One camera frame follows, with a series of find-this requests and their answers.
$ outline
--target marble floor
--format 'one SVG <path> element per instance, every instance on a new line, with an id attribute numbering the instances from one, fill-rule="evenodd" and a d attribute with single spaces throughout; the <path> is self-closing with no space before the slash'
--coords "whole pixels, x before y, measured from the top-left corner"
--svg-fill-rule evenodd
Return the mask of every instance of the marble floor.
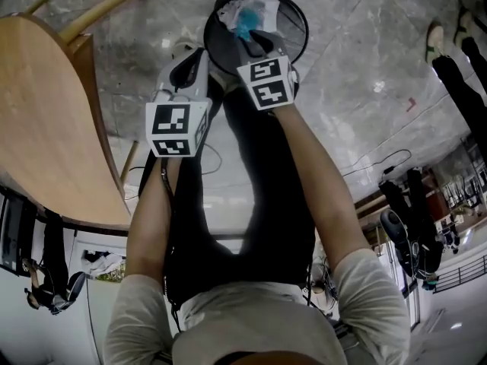
<path id="1" fill-rule="evenodd" d="M 0 0 L 0 15 L 21 11 L 33 0 Z M 103 0 L 50 0 L 38 16 L 59 30 Z M 391 174 L 434 163 L 468 133 L 466 123 L 423 59 L 434 18 L 445 27 L 446 48 L 467 82 L 485 91 L 452 42 L 459 0 L 293 0 L 310 25 L 310 42 L 296 66 L 301 73 L 297 105 L 336 165 L 347 174 L 399 149 L 412 158 Z M 480 0 L 462 0 L 478 11 Z M 131 0 L 89 29 L 97 48 L 97 82 L 113 155 L 122 166 L 130 142 L 144 140 L 144 107 L 159 70 L 179 37 L 202 41 L 215 0 Z M 487 36 L 476 30 L 487 55 Z M 215 232 L 240 231 L 250 218 L 253 194 L 223 111 L 208 143 L 222 156 L 217 173 L 204 176 L 205 212 Z M 143 165 L 147 147 L 135 165 Z M 377 189 L 382 171 L 405 158 L 398 153 L 375 167 L 345 177 L 354 200 Z M 218 158 L 204 150 L 203 171 Z M 134 170 L 129 188 L 142 172 Z M 128 201 L 133 207 L 137 199 Z"/>

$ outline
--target person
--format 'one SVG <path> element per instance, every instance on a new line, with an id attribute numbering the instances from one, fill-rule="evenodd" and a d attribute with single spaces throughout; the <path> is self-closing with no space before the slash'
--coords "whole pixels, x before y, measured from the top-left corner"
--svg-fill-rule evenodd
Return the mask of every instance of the person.
<path id="1" fill-rule="evenodd" d="M 242 250 L 232 255 L 206 226 L 202 145 L 194 158 L 148 160 L 104 363 L 404 363 L 410 327 L 403 296 L 364 238 L 332 159 L 295 105 L 261 112 L 245 88 L 228 92 L 224 112 L 255 197 Z M 217 106 L 214 99 L 212 115 Z M 315 226 L 340 322 L 302 296 Z M 183 327 L 175 340 L 164 291 Z"/>
<path id="2" fill-rule="evenodd" d="M 472 38 L 472 14 L 462 8 L 454 44 L 460 47 L 468 57 L 474 72 L 484 89 L 487 90 L 487 62 L 480 54 L 479 47 Z M 451 99 L 457 105 L 479 146 L 484 159 L 487 158 L 487 137 L 484 134 L 483 121 L 487 118 L 487 109 L 482 97 L 463 80 L 455 61 L 444 52 L 444 30 L 438 22 L 433 22 L 428 31 L 426 62 L 433 67 L 438 77 L 447 88 Z"/>
<path id="3" fill-rule="evenodd" d="M 68 285 L 68 267 L 66 266 L 64 254 L 64 239 L 62 219 L 59 215 L 46 210 L 47 223 L 44 230 L 44 252 L 43 264 L 39 266 L 34 261 L 23 260 L 29 270 L 32 282 L 31 291 L 27 288 L 27 302 L 34 309 L 44 306 L 51 310 L 53 308 L 54 296 L 60 294 L 65 297 Z M 37 271 L 44 274 L 43 284 L 39 283 Z"/>
<path id="4" fill-rule="evenodd" d="M 399 219 L 407 228 L 404 236 L 407 236 L 407 243 L 404 240 L 392 239 L 399 253 L 404 255 L 399 259 L 405 273 L 410 277 L 425 278 L 438 270 L 443 254 L 443 243 L 437 240 L 437 230 L 433 218 L 430 215 L 426 194 L 422 183 L 421 171 L 410 169 L 407 172 L 411 207 L 406 203 L 403 191 L 392 181 L 385 181 L 379 184 L 380 191 L 386 196 L 390 208 L 399 216 Z M 416 267 L 405 262 L 411 260 L 410 245 L 417 243 L 417 264 Z"/>

